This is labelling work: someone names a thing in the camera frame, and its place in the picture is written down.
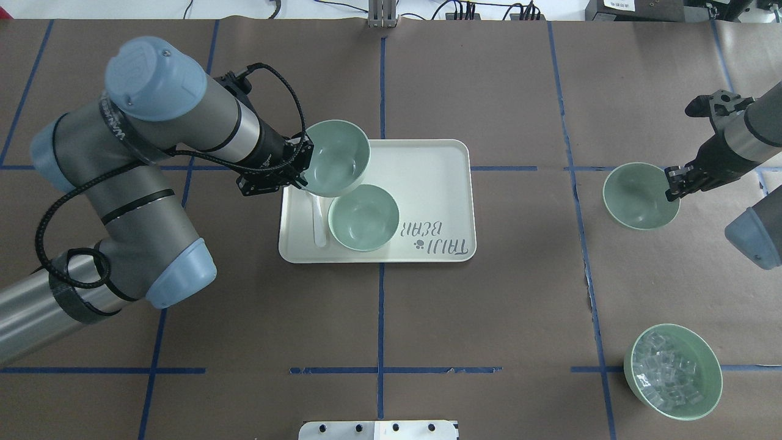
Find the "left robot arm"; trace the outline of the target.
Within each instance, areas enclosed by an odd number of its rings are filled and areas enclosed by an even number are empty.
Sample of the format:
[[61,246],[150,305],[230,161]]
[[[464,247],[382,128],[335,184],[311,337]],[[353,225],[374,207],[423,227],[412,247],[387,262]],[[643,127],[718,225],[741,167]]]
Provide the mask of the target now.
[[[244,196],[307,184],[313,142],[281,136],[248,99],[247,76],[212,78],[160,37],[136,37],[110,59],[100,98],[34,136],[34,169],[62,192],[34,236],[40,268],[2,289],[2,365],[145,299],[164,309],[217,277],[205,240],[159,164],[190,156],[238,174]],[[48,257],[56,211],[85,195],[108,236]]]

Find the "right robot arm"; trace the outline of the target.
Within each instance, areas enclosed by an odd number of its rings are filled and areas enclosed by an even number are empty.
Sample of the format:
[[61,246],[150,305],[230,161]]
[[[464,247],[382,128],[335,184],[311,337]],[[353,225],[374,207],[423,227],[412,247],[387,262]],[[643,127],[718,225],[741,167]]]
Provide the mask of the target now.
[[[714,134],[695,159],[663,170],[670,202],[698,191],[706,192],[754,172],[781,150],[781,84],[759,98],[718,90],[687,104],[688,117],[707,117]],[[724,229],[727,240],[764,270],[780,266],[780,188],[747,208]]]

